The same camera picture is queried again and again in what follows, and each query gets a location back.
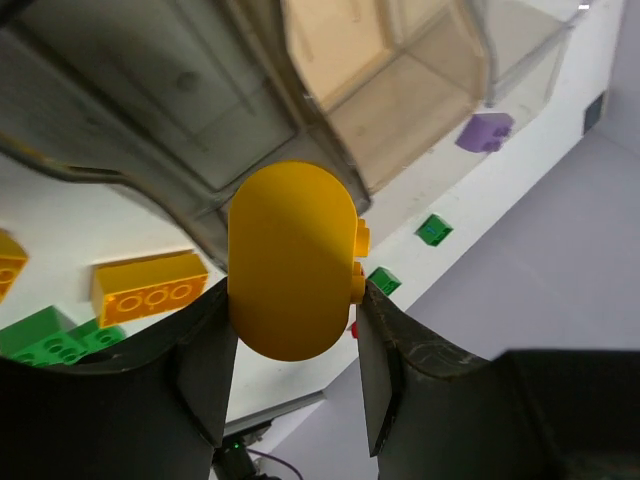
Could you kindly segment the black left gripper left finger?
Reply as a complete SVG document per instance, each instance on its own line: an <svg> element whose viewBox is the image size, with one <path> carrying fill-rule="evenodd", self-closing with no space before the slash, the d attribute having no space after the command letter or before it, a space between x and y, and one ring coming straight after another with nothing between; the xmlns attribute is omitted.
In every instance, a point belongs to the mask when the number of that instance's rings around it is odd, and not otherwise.
<svg viewBox="0 0 640 480"><path fill-rule="evenodd" d="M5 479L205 479L237 337L227 288L70 366L1 363Z"/></svg>

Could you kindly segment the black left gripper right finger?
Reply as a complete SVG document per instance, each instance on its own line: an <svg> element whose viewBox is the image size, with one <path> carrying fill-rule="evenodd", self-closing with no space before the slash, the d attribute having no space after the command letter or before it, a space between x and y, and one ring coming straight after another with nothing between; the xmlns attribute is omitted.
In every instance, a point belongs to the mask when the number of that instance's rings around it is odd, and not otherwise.
<svg viewBox="0 0 640 480"><path fill-rule="evenodd" d="M368 448L383 479L635 479L639 355L485 360L368 284L356 310Z"/></svg>

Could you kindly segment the yellow 2x4 lego brick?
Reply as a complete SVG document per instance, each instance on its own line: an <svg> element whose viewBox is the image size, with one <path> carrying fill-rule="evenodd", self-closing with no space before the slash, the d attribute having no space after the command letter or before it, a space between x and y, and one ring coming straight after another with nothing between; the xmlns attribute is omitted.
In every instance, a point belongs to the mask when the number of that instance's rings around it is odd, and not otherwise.
<svg viewBox="0 0 640 480"><path fill-rule="evenodd" d="M0 234L0 299L4 301L29 261L23 247L5 230Z"/></svg>

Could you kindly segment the yellow rounded lego brick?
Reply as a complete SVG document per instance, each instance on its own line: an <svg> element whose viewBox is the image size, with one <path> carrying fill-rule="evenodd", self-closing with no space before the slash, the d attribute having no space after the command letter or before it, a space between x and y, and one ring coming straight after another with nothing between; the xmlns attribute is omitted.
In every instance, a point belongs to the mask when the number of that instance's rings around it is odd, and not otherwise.
<svg viewBox="0 0 640 480"><path fill-rule="evenodd" d="M329 350L362 302L371 232L326 169L287 161L248 177L228 212L229 317L255 352L297 362Z"/></svg>

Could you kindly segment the yellow upside-down lego brick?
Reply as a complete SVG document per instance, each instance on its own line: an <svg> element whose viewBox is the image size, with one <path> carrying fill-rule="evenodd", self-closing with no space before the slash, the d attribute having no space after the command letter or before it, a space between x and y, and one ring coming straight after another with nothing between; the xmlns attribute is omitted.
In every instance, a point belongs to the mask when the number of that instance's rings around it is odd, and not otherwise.
<svg viewBox="0 0 640 480"><path fill-rule="evenodd" d="M98 265L91 302L102 329L182 309L204 291L209 272L192 251Z"/></svg>

